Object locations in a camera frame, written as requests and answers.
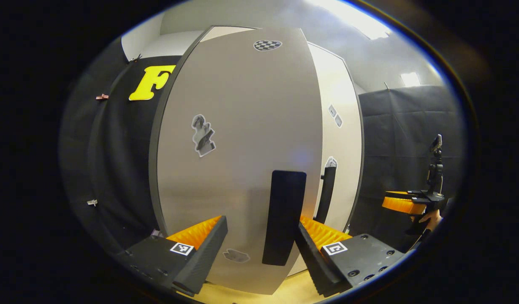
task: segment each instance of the sticker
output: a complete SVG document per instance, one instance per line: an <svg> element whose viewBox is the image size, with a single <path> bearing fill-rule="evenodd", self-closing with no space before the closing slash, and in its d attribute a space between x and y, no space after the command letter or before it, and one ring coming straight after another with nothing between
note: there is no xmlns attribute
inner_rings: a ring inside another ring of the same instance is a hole
<svg viewBox="0 0 519 304"><path fill-rule="evenodd" d="M334 121L336 122L336 125L338 125L339 128L342 127L342 124L344 123L342 121L342 118L340 117L340 115L337 115L335 118L334 118Z"/></svg>
<svg viewBox="0 0 519 304"><path fill-rule="evenodd" d="M228 249L224 253L224 257L227 260L237 262L237 263L246 263L250 261L250 256L244 252L238 252L237 250Z"/></svg>
<svg viewBox="0 0 519 304"><path fill-rule="evenodd" d="M276 40L259 40L254 42L254 48L261 52L274 50L281 45L282 43Z"/></svg>
<svg viewBox="0 0 519 304"><path fill-rule="evenodd" d="M211 140L215 131L211 129L211 123L205 121L205 116L201 114L194 116L192 129L196 131L192 141L196 144L195 150L199 157L203 157L216 149L215 142Z"/></svg>
<svg viewBox="0 0 519 304"><path fill-rule="evenodd" d="M327 254L329 254L329 255L334 255L334 254L337 254L337 253L344 252L344 251L348 250L346 248L346 246L344 246L340 242L336 242L336 243L333 243L333 244L325 245L325 246L323 246L323 248L325 248L325 251L327 251Z"/></svg>
<svg viewBox="0 0 519 304"><path fill-rule="evenodd" d="M329 113L331 114L332 118L336 116L336 109L334 109L334 106L332 104L331 106L329 106Z"/></svg>
<svg viewBox="0 0 519 304"><path fill-rule="evenodd" d="M193 249L192 245L177 243L169 251L172 251L172 252L178 253L178 254L182 254L182 255L188 255L188 254L190 254L190 252L192 252L192 249Z"/></svg>
<svg viewBox="0 0 519 304"><path fill-rule="evenodd" d="M338 162L332 156L329 157L327 164L325 164L325 168L328 167L338 167Z"/></svg>

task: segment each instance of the black fabric backdrop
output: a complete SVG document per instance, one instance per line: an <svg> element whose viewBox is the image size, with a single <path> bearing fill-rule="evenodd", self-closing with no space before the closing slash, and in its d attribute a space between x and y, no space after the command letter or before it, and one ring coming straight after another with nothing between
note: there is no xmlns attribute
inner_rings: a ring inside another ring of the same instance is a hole
<svg viewBox="0 0 519 304"><path fill-rule="evenodd" d="M432 85L359 95L364 125L364 167L350 235L369 233L406 252L416 241L404 231L409 216L381 206L385 191L427 189L429 146L443 138L443 194L456 194L464 175L465 124L458 101Z"/></svg>
<svg viewBox="0 0 519 304"><path fill-rule="evenodd" d="M59 163L70 206L91 237L116 254L158 229L149 190L149 142L163 91L129 101L144 69L180 56L126 60L120 38L76 82L62 118ZM102 93L108 100L95 97ZM87 201L96 199L96 206Z"/></svg>

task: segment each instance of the orange object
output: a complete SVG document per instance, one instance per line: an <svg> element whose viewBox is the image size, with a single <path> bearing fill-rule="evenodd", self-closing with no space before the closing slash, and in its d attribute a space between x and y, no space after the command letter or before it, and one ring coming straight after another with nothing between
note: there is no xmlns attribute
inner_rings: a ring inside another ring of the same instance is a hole
<svg viewBox="0 0 519 304"><path fill-rule="evenodd" d="M401 191L387 191L387 193L408 194L407 192ZM425 204L414 204L409 198L389 198L388 196L385 196L381 206L408 214L423 214L427 207Z"/></svg>
<svg viewBox="0 0 519 304"><path fill-rule="evenodd" d="M319 251L321 247L329 245L335 242L344 241L350 239L351 236L346 233L337 231L328 227L325 224L319 223L315 220L308 219L307 217L301 216L300 222L314 241L315 246Z"/></svg>
<svg viewBox="0 0 519 304"><path fill-rule="evenodd" d="M179 231L173 235L166 237L167 240L183 243L186 245L192 245L196 250L199 249L199 246L205 241L207 235L211 233L211 230L216 225L218 220L221 219L222 216L214 217L210 220L203 221L199 224L193 225L183 231Z"/></svg>

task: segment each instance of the door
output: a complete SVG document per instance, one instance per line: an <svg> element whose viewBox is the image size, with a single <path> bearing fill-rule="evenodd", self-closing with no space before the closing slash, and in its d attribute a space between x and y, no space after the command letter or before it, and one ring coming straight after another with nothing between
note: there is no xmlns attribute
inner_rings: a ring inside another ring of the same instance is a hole
<svg viewBox="0 0 519 304"><path fill-rule="evenodd" d="M262 263L272 173L306 173L302 215L312 217L324 165L315 66L301 29L213 29L184 55L157 109L154 208L168 235L226 215L207 281L272 294L298 256L294 244L284 266Z"/></svg>

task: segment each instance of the checkered sticker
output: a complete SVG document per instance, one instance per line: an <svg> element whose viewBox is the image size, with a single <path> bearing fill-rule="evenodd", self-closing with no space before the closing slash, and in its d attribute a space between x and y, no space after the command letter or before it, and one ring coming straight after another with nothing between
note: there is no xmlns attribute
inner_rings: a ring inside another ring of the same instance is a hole
<svg viewBox="0 0 519 304"><path fill-rule="evenodd" d="M323 246L323 248L325 248L325 251L327 251L327 254L329 254L329 255L337 254L337 253L344 252L344 251L348 250L346 248L346 246L344 246L340 242L336 242L336 243L333 243L333 244L325 245L325 246Z"/></svg>
<svg viewBox="0 0 519 304"><path fill-rule="evenodd" d="M280 41L260 40L254 42L254 48L258 51L270 51L281 46Z"/></svg>
<svg viewBox="0 0 519 304"><path fill-rule="evenodd" d="M169 251L182 254L182 255L188 255L192 251L193 246L192 245L186 245L182 243L177 243L173 248L171 248Z"/></svg>

